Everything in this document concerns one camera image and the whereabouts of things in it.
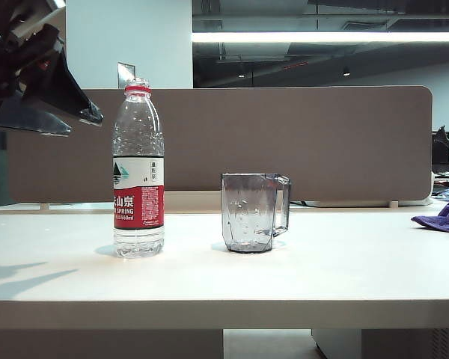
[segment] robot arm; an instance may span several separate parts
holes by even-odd
[[[103,115],[68,70],[58,29],[45,24],[26,40],[13,33],[25,16],[14,16],[20,3],[0,1],[0,127],[68,135],[57,115],[100,126]]]

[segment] cup handle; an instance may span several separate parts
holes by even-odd
[[[291,181],[285,176],[279,176],[276,178],[278,183],[281,184],[283,188],[283,203],[281,204],[281,226],[275,227],[273,224],[273,236],[279,236],[280,234],[287,231],[288,224],[290,222],[290,191],[291,191]]]

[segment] white pillar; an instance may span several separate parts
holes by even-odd
[[[152,88],[192,88],[191,0],[67,0],[67,63],[81,88],[117,88],[117,62]]]

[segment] computer monitor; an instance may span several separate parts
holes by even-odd
[[[442,142],[434,141],[437,131],[433,131],[433,165],[449,164],[449,148]],[[449,131],[446,131],[446,137],[449,138]]]

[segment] mountain logo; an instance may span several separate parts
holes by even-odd
[[[128,171],[123,167],[119,166],[116,162],[113,166],[113,183],[116,185],[122,179],[125,180],[129,177]]]

